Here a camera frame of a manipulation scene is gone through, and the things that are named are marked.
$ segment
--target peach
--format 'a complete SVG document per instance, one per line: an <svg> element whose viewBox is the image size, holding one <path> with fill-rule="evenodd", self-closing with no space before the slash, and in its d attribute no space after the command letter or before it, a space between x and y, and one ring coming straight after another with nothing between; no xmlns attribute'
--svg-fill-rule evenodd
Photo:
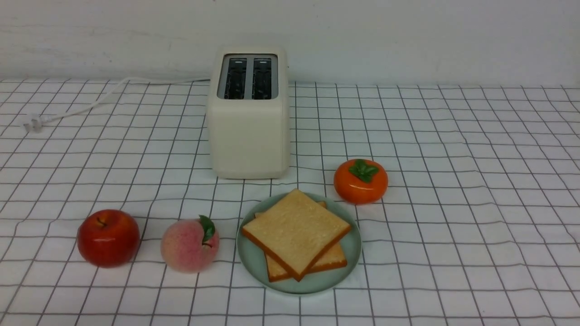
<svg viewBox="0 0 580 326"><path fill-rule="evenodd" d="M181 273L203 271L213 262L218 250L218 231L204 215L175 222L161 238L163 260L169 268Z"/></svg>

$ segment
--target fake fruit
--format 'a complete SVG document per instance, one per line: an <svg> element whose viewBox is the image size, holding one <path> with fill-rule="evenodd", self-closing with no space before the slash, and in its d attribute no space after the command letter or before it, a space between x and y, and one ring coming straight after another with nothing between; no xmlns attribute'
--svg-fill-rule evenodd
<svg viewBox="0 0 580 326"><path fill-rule="evenodd" d="M112 268L129 262L139 248L139 226L117 209L104 209L88 216L77 232L77 247L89 263Z"/></svg>
<svg viewBox="0 0 580 326"><path fill-rule="evenodd" d="M180 220L161 238L161 256L169 268L198 273L208 267L219 250L219 233L209 217Z"/></svg>
<svg viewBox="0 0 580 326"><path fill-rule="evenodd" d="M371 160L348 160L334 173L336 193L355 205L379 200L387 191L388 185L389 177L385 169Z"/></svg>

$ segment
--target apple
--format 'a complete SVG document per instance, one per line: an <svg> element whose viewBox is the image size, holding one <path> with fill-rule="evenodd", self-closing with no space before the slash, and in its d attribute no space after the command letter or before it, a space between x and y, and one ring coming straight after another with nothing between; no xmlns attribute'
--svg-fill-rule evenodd
<svg viewBox="0 0 580 326"><path fill-rule="evenodd" d="M140 236L137 221L131 215L104 209L88 216L79 226L77 247L87 262L113 268L135 256Z"/></svg>
<svg viewBox="0 0 580 326"><path fill-rule="evenodd" d="M180 273L199 273L214 260L219 250L219 233L204 215L179 220L161 238L161 256L167 266Z"/></svg>

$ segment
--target toaster slot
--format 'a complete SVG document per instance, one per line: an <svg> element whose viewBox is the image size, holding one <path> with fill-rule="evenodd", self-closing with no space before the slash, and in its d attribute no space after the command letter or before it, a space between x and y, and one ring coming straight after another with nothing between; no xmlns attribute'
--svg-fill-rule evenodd
<svg viewBox="0 0 580 326"><path fill-rule="evenodd" d="M227 66L226 83L223 95L224 99L244 99L247 68L248 59L230 58Z"/></svg>
<svg viewBox="0 0 580 326"><path fill-rule="evenodd" d="M272 59L253 60L252 98L269 100L272 98Z"/></svg>

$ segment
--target apple stem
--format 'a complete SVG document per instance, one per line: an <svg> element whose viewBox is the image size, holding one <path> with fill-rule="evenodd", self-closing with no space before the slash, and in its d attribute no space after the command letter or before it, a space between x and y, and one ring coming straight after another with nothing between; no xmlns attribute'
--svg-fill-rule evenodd
<svg viewBox="0 0 580 326"><path fill-rule="evenodd" d="M97 222L101 223L101 224L102 224L102 226L107 226L107 223L105 223L105 222L101 221L101 219L100 219L100 218L97 218Z"/></svg>

